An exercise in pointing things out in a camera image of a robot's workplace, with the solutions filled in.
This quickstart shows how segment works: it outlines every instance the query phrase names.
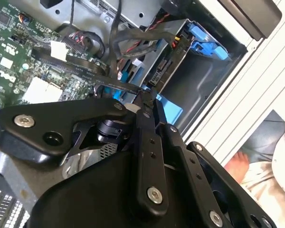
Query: blue plastic tab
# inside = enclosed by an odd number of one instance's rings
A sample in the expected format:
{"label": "blue plastic tab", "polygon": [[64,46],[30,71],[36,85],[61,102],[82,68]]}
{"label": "blue plastic tab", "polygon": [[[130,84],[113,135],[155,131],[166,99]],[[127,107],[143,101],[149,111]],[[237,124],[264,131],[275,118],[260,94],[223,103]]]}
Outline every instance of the blue plastic tab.
{"label": "blue plastic tab", "polygon": [[203,41],[207,38],[207,34],[194,24],[190,25],[189,32],[195,36],[196,40]]}
{"label": "blue plastic tab", "polygon": [[201,25],[196,22],[189,24],[189,32],[194,35],[194,42],[191,50],[197,54],[207,57],[227,60],[229,55],[227,50],[222,47]]}

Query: hand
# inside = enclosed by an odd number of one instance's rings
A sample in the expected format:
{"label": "hand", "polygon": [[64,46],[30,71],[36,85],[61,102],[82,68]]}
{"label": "hand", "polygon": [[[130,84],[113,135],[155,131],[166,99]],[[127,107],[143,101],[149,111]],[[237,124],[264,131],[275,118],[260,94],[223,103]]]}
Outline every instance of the hand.
{"label": "hand", "polygon": [[238,151],[224,168],[240,184],[249,169],[248,156]]}

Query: black ribbon cable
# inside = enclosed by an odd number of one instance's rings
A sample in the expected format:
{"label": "black ribbon cable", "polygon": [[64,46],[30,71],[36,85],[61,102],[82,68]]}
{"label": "black ribbon cable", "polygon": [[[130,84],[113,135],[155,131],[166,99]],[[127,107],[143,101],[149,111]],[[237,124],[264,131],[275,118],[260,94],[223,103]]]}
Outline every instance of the black ribbon cable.
{"label": "black ribbon cable", "polygon": [[72,56],[67,56],[66,60],[69,62],[64,62],[52,57],[50,53],[50,49],[33,47],[31,56],[42,63],[77,75],[83,80],[91,83],[97,83],[114,89],[123,90],[134,95],[137,95],[139,91],[142,90],[136,85],[124,83],[119,81],[117,78],[109,78],[105,76],[105,71],[94,63]]}

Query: person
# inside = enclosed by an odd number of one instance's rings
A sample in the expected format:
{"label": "person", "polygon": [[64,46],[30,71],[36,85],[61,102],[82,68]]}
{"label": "person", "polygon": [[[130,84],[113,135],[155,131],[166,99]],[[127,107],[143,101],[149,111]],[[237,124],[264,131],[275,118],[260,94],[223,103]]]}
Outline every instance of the person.
{"label": "person", "polygon": [[226,164],[226,171],[285,228],[285,122],[271,112]]}

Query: circuit board chip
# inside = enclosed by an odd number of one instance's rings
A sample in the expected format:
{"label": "circuit board chip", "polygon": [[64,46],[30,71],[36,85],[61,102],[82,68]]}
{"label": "circuit board chip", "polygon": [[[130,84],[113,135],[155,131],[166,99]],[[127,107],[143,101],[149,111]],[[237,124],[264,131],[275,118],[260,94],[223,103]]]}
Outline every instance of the circuit board chip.
{"label": "circuit board chip", "polygon": [[4,25],[7,25],[10,21],[10,16],[4,12],[0,12],[0,22]]}

